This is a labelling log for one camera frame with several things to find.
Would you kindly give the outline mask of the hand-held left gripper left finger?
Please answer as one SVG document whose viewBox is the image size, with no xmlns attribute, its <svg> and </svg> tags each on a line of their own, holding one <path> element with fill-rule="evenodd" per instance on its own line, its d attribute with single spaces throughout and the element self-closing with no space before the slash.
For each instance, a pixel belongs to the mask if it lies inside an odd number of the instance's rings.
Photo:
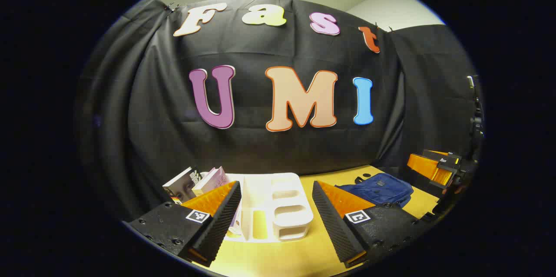
<svg viewBox="0 0 556 277">
<path fill-rule="evenodd" d="M 173 255 L 209 267 L 241 199 L 240 182 L 232 181 L 184 204 L 165 202 L 128 225 Z"/>
</svg>

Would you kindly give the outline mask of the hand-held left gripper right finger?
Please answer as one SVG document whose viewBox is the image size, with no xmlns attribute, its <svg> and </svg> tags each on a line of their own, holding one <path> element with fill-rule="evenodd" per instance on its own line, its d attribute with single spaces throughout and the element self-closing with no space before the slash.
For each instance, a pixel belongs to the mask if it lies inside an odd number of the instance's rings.
<svg viewBox="0 0 556 277">
<path fill-rule="evenodd" d="M 314 181 L 312 198 L 347 268 L 375 264 L 428 230 L 428 214 L 416 218 L 397 204 L 372 204 L 322 181 Z"/>
</svg>

